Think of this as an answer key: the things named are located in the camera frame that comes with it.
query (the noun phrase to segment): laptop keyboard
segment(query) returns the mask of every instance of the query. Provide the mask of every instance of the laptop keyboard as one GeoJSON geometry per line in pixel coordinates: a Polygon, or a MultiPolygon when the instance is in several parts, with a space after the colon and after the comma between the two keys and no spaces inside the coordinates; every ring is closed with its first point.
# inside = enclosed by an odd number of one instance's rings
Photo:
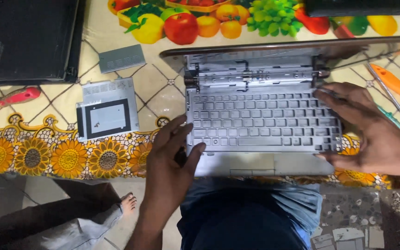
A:
{"type": "Polygon", "coordinates": [[[193,145],[281,146],[292,151],[335,150],[341,127],[333,111],[311,91],[290,94],[192,97],[193,145]]]}

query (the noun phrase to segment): person's left hand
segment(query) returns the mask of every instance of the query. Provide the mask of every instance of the person's left hand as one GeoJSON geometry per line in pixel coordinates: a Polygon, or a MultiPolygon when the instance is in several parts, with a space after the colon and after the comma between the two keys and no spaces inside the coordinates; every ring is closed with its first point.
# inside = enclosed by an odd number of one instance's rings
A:
{"type": "Polygon", "coordinates": [[[186,115],[182,115],[161,128],[147,156],[146,190],[140,213],[159,229],[163,229],[184,200],[194,179],[197,163],[206,148],[204,143],[199,143],[192,148],[184,166],[175,162],[176,153],[184,146],[186,136],[193,127],[192,123],[181,126],[185,121],[186,115]]]}

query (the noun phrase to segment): black device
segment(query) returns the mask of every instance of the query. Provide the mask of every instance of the black device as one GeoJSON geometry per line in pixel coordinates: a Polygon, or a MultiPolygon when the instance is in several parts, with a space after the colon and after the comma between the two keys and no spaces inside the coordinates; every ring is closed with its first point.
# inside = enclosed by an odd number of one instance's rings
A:
{"type": "Polygon", "coordinates": [[[85,0],[0,0],[0,86],[75,82],[85,0]]]}
{"type": "Polygon", "coordinates": [[[309,16],[400,16],[397,0],[305,0],[309,16]]]}

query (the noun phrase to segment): laptop palm rest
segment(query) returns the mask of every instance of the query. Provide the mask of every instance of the laptop palm rest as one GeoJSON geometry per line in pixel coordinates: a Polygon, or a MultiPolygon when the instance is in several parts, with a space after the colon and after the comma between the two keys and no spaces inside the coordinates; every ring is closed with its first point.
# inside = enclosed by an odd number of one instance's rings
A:
{"type": "Polygon", "coordinates": [[[203,154],[197,165],[201,176],[329,175],[334,167],[308,153],[203,154]]]}

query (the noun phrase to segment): person's right hand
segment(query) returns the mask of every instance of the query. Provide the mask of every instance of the person's right hand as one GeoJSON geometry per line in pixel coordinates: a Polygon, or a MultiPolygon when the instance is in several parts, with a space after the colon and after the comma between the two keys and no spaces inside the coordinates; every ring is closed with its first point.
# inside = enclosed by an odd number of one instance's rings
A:
{"type": "Polygon", "coordinates": [[[361,141],[357,155],[323,152],[316,156],[337,168],[400,176],[400,129],[381,113],[368,90],[348,82],[333,82],[321,88],[335,92],[341,99],[319,89],[315,97],[357,126],[361,141]]]}

